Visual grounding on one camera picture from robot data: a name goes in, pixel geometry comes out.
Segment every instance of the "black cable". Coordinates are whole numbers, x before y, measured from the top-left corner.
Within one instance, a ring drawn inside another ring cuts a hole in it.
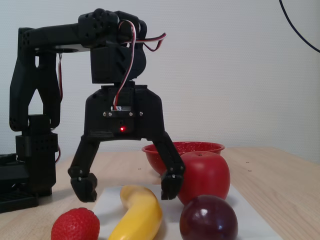
[[[282,3],[282,0],[279,0],[282,11],[285,15],[285,18],[287,19],[288,23],[290,24],[290,26],[292,27],[292,29],[295,31],[296,34],[298,34],[298,36],[306,43],[309,45],[309,47],[311,47],[312,49],[316,50],[318,53],[320,53],[320,50],[318,48],[316,48],[315,46],[313,46],[310,42],[308,42],[299,32],[298,30],[295,28],[295,26],[292,24],[292,22],[290,21],[288,14],[285,10],[284,4]]]

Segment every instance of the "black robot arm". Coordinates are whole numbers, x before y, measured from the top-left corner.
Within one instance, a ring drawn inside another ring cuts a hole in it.
[[[50,193],[56,182],[58,136],[52,129],[60,124],[61,102],[56,56],[90,51],[92,83],[109,85],[102,86],[86,101],[84,134],[68,170],[76,195],[83,202],[96,200],[97,179],[90,173],[90,167],[100,142],[145,138],[154,142],[167,167],[162,176],[162,198],[177,196],[185,166],[165,132],[161,99],[147,86],[132,81],[147,64],[141,41],[134,46],[132,68],[118,94],[119,109],[113,109],[113,99],[132,57],[132,45],[127,46],[127,42],[133,35],[127,21],[133,23],[137,39],[144,40],[147,35],[144,21],[125,12],[100,8],[81,15],[78,23],[19,29],[17,61],[10,86],[9,124],[13,131],[22,132],[16,137],[16,155],[19,164],[26,166],[25,175],[29,177],[26,191]],[[35,90],[40,94],[43,114],[29,115]]]

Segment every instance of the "wooden table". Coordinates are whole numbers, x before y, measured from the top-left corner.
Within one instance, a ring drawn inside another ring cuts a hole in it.
[[[221,154],[231,183],[284,240],[320,240],[320,165],[271,147],[227,148]],[[67,174],[70,163],[57,165],[53,195],[42,198],[40,206],[0,214],[1,240],[50,240],[62,213],[94,207],[74,194]],[[107,186],[160,183],[139,151],[99,153],[91,172],[98,178],[99,195]]]

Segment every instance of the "apple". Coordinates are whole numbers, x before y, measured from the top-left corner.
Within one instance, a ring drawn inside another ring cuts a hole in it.
[[[185,172],[178,198],[184,205],[201,195],[226,199],[230,188],[230,171],[222,156],[209,151],[193,151],[183,154],[181,158]]]

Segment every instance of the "white paper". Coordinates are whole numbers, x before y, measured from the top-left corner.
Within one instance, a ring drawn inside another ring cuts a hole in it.
[[[162,225],[154,240],[182,239],[179,221],[183,204],[178,198],[161,200],[160,185],[148,184],[144,186],[157,196],[163,211]],[[126,213],[120,200],[120,190],[121,186],[106,188],[93,209],[100,220],[99,240],[107,240]],[[232,185],[226,201],[234,209],[238,220],[237,240],[282,240]]]

